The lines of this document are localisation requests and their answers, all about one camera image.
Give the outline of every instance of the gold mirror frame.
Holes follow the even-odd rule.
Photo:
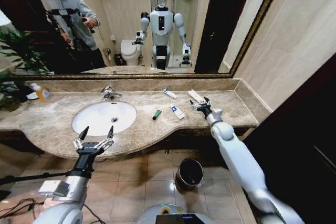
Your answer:
[[[245,37],[245,40],[238,52],[238,55],[229,73],[168,73],[168,74],[56,74],[56,75],[20,75],[12,76],[12,80],[101,80],[101,79],[215,79],[233,78],[241,63],[249,45],[251,44],[267,10],[273,0],[263,0],[258,13]]]

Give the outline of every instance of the trash can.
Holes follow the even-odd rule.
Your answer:
[[[186,158],[182,161],[176,173],[176,182],[182,189],[192,190],[202,179],[203,168],[197,160]]]
[[[126,65],[126,61],[122,58],[121,54],[114,55],[114,61],[117,66],[124,66]]]

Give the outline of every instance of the white toilet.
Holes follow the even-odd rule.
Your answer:
[[[132,45],[134,40],[123,39],[121,41],[121,56],[126,61],[127,66],[137,66],[139,63],[139,56],[141,53],[140,45]]]

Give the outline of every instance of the chrome faucet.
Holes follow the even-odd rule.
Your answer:
[[[110,86],[103,88],[100,92],[103,95],[103,101],[111,101],[114,98],[122,98],[122,94],[114,92],[114,89]]]

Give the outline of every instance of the tiled floor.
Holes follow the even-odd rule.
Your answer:
[[[204,168],[202,183],[192,191],[179,191],[174,175],[187,157],[200,161]],[[74,161],[44,155],[37,157],[23,175],[41,172],[57,173],[70,169]],[[135,223],[148,207],[165,203],[176,204],[188,212],[208,215],[217,223],[256,223],[242,189],[223,168],[218,154],[191,150],[163,150],[120,162],[96,162],[95,172],[89,183],[86,204],[109,224]],[[2,202],[0,210],[17,204],[24,198],[44,198],[37,194],[41,181],[16,183],[12,193]],[[83,208],[85,223],[96,218]],[[32,212],[11,217],[10,223],[33,221]]]

